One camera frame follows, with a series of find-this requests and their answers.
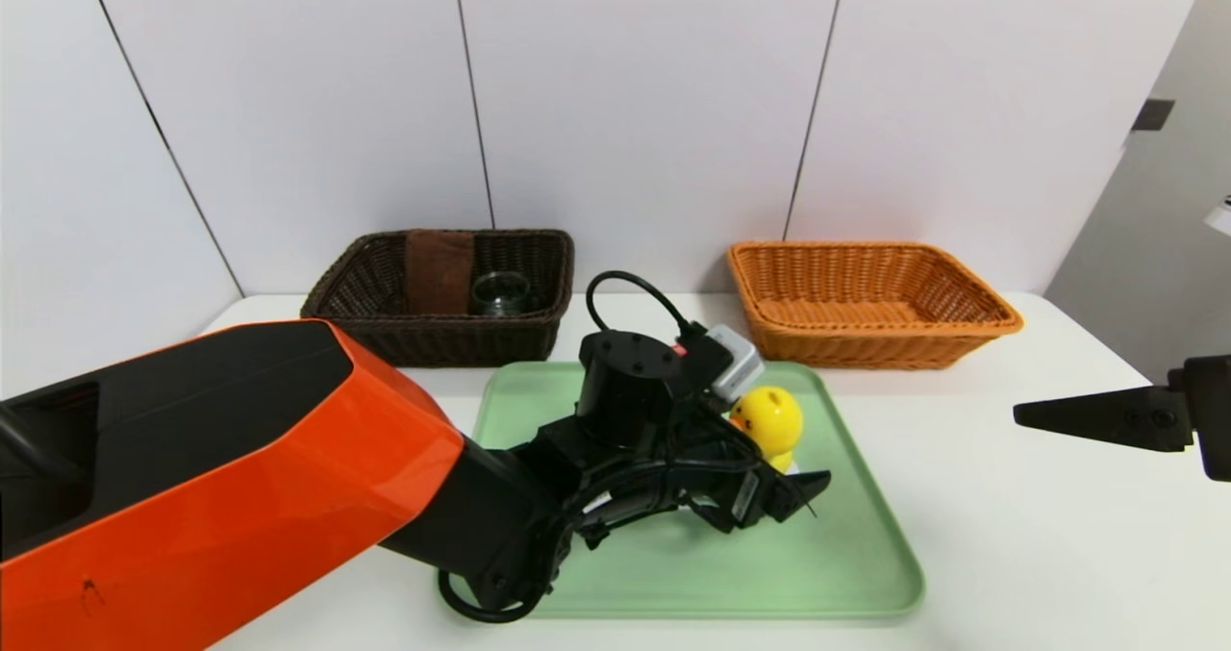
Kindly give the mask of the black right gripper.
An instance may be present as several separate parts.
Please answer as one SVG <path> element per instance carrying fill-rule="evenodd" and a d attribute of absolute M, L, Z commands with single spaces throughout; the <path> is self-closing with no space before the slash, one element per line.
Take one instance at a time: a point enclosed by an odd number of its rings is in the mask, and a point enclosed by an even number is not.
<path fill-rule="evenodd" d="M 1142 450 L 1201 453 L 1205 475 L 1230 482 L 1230 357 L 1185 361 L 1161 386 L 1018 402 L 1016 425 Z"/>

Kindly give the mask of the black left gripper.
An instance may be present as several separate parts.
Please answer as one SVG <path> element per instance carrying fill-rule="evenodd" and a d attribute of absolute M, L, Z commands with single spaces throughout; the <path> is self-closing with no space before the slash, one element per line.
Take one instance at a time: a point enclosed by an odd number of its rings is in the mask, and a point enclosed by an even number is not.
<path fill-rule="evenodd" d="M 779 475 L 777 466 L 767 463 L 756 445 L 744 441 L 696 441 L 673 445 L 668 449 L 668 459 L 682 468 L 675 489 L 678 507 L 721 533 L 756 524 L 764 514 L 764 498 L 766 514 L 778 523 L 788 521 L 800 508 L 814 513 L 814 498 L 832 481 L 828 470 Z"/>

